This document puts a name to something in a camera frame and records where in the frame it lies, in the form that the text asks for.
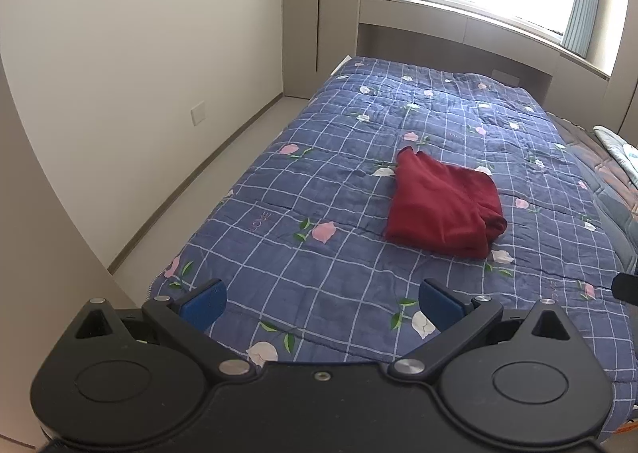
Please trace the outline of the red long-sleeve sweater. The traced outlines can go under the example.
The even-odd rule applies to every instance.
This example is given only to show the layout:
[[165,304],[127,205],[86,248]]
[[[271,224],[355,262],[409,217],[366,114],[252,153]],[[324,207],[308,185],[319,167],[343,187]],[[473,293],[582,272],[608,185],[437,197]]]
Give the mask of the red long-sleeve sweater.
[[393,244],[484,260],[507,229],[489,174],[403,148],[395,175],[385,229],[385,238]]

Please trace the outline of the black storage box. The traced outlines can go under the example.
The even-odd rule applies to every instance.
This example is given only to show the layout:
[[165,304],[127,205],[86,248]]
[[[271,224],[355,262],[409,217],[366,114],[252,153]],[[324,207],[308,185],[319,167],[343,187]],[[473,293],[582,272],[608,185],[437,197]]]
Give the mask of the black storage box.
[[638,276],[626,273],[617,274],[611,286],[613,296],[619,301],[638,306]]

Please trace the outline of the dark quilted mattress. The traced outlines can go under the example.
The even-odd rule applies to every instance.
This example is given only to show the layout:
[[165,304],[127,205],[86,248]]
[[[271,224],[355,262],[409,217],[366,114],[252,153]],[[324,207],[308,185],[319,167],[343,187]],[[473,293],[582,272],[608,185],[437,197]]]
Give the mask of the dark quilted mattress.
[[568,151],[575,157],[594,196],[601,225],[625,270],[637,261],[637,188],[597,139],[565,118],[548,114]]

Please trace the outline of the white floral pillow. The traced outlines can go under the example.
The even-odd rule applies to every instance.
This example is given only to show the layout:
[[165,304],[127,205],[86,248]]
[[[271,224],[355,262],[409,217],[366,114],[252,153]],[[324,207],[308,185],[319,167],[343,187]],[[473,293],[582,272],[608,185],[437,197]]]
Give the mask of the white floral pillow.
[[638,150],[621,136],[603,126],[594,127],[597,139],[625,171],[632,184],[638,187]]

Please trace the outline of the beige tall wardrobe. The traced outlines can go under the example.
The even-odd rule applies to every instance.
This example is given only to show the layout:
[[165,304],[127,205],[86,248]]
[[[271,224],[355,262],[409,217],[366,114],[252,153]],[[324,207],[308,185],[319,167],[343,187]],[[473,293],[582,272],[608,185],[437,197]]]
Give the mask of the beige tall wardrobe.
[[282,0],[284,95],[308,99],[357,50],[359,0]]

